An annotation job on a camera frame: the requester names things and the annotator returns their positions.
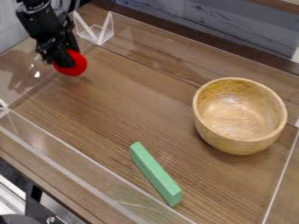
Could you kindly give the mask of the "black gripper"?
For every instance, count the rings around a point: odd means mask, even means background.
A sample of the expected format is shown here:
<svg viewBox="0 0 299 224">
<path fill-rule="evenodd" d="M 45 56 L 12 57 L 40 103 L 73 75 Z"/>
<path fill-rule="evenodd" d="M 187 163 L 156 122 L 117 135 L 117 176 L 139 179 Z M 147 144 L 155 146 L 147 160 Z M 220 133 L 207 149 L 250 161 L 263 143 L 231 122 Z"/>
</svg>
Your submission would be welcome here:
<svg viewBox="0 0 299 224">
<path fill-rule="evenodd" d="M 47 64 L 55 62 L 59 68 L 75 67 L 68 49 L 80 52 L 75 27 L 67 12 L 56 14 L 52 0 L 16 0 L 20 4 L 16 16 L 29 37 L 36 40 L 35 51 Z"/>
</svg>

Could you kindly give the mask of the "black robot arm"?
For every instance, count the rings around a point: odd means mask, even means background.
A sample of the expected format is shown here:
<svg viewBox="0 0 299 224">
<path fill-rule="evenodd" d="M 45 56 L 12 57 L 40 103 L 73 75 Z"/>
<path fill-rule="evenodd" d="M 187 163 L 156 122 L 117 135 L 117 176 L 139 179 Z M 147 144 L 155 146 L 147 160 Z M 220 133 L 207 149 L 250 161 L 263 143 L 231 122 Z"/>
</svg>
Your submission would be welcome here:
<svg viewBox="0 0 299 224">
<path fill-rule="evenodd" d="M 56 14 L 52 0 L 16 0 L 20 4 L 16 16 L 36 41 L 35 51 L 47 64 L 55 63 L 61 68 L 73 68 L 76 63 L 71 51 L 80 50 L 72 32 L 73 22 L 67 12 Z"/>
</svg>

